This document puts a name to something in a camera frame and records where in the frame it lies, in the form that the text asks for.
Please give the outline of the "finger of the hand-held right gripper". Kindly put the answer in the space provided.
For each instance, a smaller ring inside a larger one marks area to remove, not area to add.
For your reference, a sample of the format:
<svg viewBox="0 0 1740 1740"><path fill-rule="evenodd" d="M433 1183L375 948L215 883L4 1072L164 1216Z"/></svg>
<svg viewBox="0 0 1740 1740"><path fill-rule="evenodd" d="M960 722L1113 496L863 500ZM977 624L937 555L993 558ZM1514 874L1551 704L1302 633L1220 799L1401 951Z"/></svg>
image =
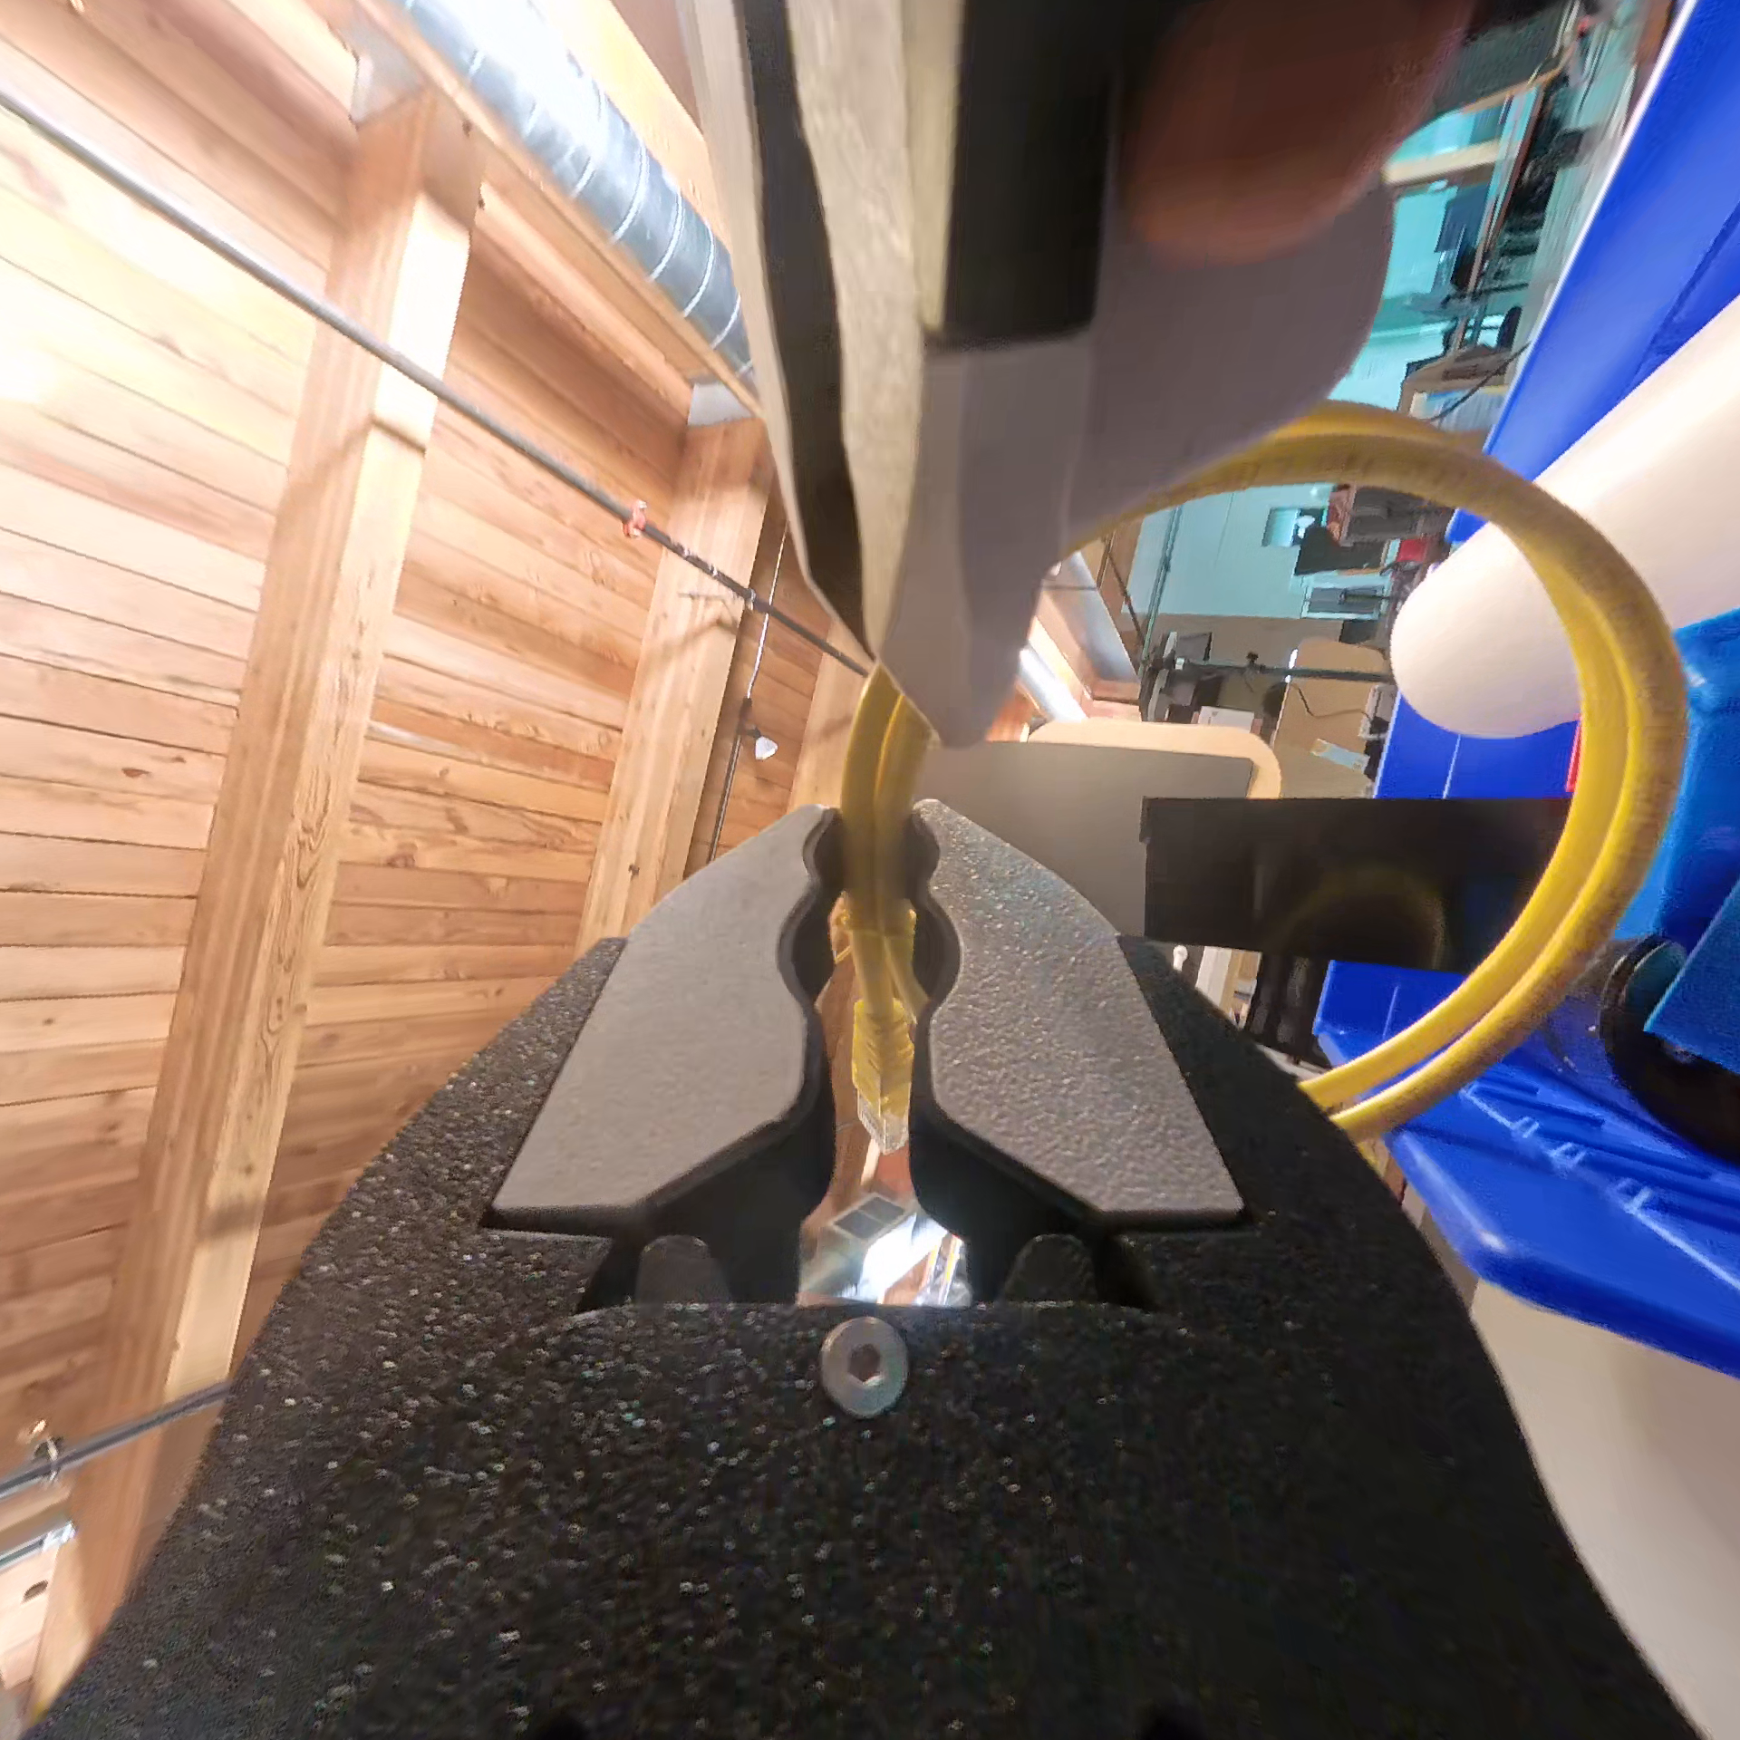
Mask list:
<svg viewBox="0 0 1740 1740"><path fill-rule="evenodd" d="M957 2L681 2L798 568L871 656L908 592Z"/></svg>
<svg viewBox="0 0 1740 1740"><path fill-rule="evenodd" d="M1177 266L1126 220L1119 140L1186 2L957 2L940 315L896 643L950 748L1015 679L1044 570L1326 397L1392 235L1375 185L1302 247Z"/></svg>

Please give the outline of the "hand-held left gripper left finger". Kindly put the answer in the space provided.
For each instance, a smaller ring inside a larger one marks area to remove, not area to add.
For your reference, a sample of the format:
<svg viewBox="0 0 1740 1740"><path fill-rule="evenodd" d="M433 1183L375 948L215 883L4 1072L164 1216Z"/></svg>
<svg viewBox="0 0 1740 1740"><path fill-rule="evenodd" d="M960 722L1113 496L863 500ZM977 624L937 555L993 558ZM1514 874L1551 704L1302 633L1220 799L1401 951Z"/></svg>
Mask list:
<svg viewBox="0 0 1740 1740"><path fill-rule="evenodd" d="M835 811L806 803L627 936L493 1199L509 1230L795 1244L835 1163L818 996Z"/></svg>

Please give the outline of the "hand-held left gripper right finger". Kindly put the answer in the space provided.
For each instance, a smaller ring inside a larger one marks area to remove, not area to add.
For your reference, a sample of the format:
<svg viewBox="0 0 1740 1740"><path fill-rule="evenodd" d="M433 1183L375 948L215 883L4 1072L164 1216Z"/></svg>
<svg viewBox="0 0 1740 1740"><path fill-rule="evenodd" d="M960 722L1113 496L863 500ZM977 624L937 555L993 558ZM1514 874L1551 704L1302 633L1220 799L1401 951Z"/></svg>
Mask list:
<svg viewBox="0 0 1740 1740"><path fill-rule="evenodd" d="M1099 908L937 799L908 837L933 978L908 1101L925 1210L967 1242L1236 1222L1239 1184Z"/></svg>

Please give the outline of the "blue storage bin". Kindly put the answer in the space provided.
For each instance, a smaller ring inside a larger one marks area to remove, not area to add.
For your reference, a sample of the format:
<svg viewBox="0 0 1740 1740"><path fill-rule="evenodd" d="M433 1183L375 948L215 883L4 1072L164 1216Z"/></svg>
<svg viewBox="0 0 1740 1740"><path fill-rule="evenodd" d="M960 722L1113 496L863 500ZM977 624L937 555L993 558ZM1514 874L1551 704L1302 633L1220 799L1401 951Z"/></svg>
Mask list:
<svg viewBox="0 0 1740 1740"><path fill-rule="evenodd" d="M1737 1161L1654 1113L1737 1086L1733 2L1666 31L1484 447L1645 577L1692 740L1614 959L1392 1147L1480 1282L1733 1376Z"/></svg>

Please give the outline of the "person's right hand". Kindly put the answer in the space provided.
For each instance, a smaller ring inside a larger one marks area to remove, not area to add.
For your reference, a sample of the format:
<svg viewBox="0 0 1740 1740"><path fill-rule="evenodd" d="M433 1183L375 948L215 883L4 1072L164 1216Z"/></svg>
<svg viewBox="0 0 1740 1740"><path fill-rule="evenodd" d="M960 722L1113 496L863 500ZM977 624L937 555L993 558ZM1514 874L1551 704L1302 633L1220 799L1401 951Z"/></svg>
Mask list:
<svg viewBox="0 0 1740 1740"><path fill-rule="evenodd" d="M1413 133L1476 2L1186 2L1119 140L1142 244L1177 266L1302 247Z"/></svg>

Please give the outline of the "black backdrop board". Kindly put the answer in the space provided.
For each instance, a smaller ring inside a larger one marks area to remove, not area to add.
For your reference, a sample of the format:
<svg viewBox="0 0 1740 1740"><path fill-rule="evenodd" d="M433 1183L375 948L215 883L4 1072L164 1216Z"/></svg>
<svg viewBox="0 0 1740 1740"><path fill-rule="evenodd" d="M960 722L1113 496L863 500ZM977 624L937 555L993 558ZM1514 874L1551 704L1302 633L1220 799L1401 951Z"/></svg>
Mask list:
<svg viewBox="0 0 1740 1740"><path fill-rule="evenodd" d="M1145 920L1145 799L1275 799L1280 763L1247 728L1051 722L1024 742L933 748L916 794L937 799L1072 884L1126 936Z"/></svg>

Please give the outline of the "black glossy card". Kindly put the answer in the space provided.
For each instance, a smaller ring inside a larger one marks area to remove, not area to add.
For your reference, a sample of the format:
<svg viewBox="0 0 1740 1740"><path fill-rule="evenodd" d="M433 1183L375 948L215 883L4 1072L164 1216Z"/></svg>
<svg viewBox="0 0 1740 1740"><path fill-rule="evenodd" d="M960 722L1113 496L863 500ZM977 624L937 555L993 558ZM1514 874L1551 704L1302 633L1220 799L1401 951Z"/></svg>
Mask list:
<svg viewBox="0 0 1740 1740"><path fill-rule="evenodd" d="M1145 799L1145 936L1472 972L1554 854L1567 797Z"/></svg>

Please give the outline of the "black ceiling rod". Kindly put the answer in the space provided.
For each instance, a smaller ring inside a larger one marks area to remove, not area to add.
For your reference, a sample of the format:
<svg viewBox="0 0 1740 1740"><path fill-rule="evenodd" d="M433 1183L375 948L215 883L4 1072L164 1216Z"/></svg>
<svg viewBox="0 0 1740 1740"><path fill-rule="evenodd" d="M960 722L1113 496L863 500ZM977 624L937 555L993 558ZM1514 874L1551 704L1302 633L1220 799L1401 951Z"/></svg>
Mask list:
<svg viewBox="0 0 1740 1740"><path fill-rule="evenodd" d="M394 370L402 380L413 383L424 393L428 393L436 404L448 407L467 424L476 425L484 432L489 440L536 466L539 472L548 475L558 484L572 491L583 500L589 500L594 510L601 510L606 517L610 517L622 533L630 541L649 541L656 546L662 555L674 558L694 573L704 577L708 581L719 585L727 594L737 598L740 604L749 606L753 614L760 614L768 622L782 624L788 633L792 633L798 640L806 647L814 647L823 656L834 659L843 669L866 679L869 669L861 664L853 653L835 648L823 633L808 631L802 624L795 617L788 610L776 608L771 598L764 598L756 592L749 585L737 581L729 577L729 570L719 568L712 559L692 549L686 541L677 537L668 533L665 529L653 525L642 507L630 507L603 491L598 482L589 478L578 475L568 462L558 459L547 447L536 446L530 437L523 437L516 428L496 419L489 409L484 409L480 401L471 401L461 392L450 389L442 379L436 379L430 370L424 364L413 362L409 354L402 349L386 342L379 334L375 334L370 328L359 325L359 320L349 315L341 311L333 301L323 294L308 293L303 283L292 281L282 271L275 271L261 255L251 251L249 247L227 238L216 227L205 224L190 206L180 203L176 198L161 194L158 187L146 185L135 172L114 160L113 156L102 153L93 141L78 137L70 132L64 122L54 120L39 105L32 98L24 98L22 94L9 90L7 85L1 88L1 112L9 117L22 120L30 132L43 137L48 144L70 156L78 167L86 172L97 173L103 185L114 187L122 198L134 202L135 206L146 210L152 216L174 227L180 235L196 242L197 247L209 248L215 257L225 261L233 271L243 274L255 283L265 287L270 294L279 301L290 303L292 309L303 311L310 315L316 325L327 328L334 332L341 340L355 346L367 356L377 360L383 368Z"/></svg>

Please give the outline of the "silver spiral duct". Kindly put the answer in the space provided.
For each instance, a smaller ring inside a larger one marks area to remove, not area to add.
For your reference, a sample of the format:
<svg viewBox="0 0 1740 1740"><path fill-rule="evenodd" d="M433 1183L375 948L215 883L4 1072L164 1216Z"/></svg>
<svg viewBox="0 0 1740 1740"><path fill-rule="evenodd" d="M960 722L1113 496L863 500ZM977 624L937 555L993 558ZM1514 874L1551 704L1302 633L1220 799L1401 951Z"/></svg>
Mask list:
<svg viewBox="0 0 1740 1740"><path fill-rule="evenodd" d="M748 321L727 238L619 108L551 2L390 2L527 173L631 262L696 338L716 379L756 404Z"/></svg>

